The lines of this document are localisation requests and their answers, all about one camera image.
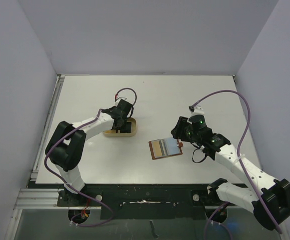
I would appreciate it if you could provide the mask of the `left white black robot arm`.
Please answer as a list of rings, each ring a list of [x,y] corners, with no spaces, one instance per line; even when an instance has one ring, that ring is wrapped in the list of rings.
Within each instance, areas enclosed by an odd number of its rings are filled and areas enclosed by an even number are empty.
[[[124,128],[133,110],[134,105],[121,98],[114,106],[99,109],[95,117],[76,123],[62,121],[57,125],[45,149],[44,166],[63,182],[73,204],[82,205],[87,198],[78,167],[85,142],[102,132]]]

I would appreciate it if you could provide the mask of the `brown leather card holder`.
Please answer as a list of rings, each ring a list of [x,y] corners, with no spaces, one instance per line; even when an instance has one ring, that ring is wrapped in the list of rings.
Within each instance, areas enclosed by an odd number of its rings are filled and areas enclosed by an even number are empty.
[[[172,137],[148,142],[152,160],[159,160],[182,155],[183,143]]]

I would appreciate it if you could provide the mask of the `beige oval tray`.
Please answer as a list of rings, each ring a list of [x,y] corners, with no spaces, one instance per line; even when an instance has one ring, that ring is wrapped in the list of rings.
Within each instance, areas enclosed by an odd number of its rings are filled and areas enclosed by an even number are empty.
[[[104,131],[103,135],[108,138],[113,137],[133,137],[137,133],[137,121],[134,118],[129,118],[126,125],[120,129]]]

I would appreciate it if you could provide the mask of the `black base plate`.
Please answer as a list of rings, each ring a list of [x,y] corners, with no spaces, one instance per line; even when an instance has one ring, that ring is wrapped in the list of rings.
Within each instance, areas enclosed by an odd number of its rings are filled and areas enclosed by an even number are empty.
[[[102,220],[204,220],[220,205],[208,198],[206,184],[87,184],[82,192],[99,200],[61,189],[57,206],[100,207]]]

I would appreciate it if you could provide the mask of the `aluminium frame rail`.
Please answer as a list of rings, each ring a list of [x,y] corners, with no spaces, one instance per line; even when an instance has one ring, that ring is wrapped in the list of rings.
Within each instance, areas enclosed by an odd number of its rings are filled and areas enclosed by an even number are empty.
[[[14,209],[53,209],[57,207],[58,191],[56,189],[21,189]]]

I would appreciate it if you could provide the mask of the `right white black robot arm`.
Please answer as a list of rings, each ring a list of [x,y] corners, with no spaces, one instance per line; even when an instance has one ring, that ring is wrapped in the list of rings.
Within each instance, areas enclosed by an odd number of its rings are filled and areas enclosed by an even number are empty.
[[[238,153],[226,137],[207,127],[203,115],[179,117],[171,134],[177,140],[200,148],[207,157],[224,166],[245,184],[245,187],[239,187],[219,178],[207,186],[210,203],[229,202],[244,208],[268,230],[276,230],[290,217],[290,182],[265,173]]]

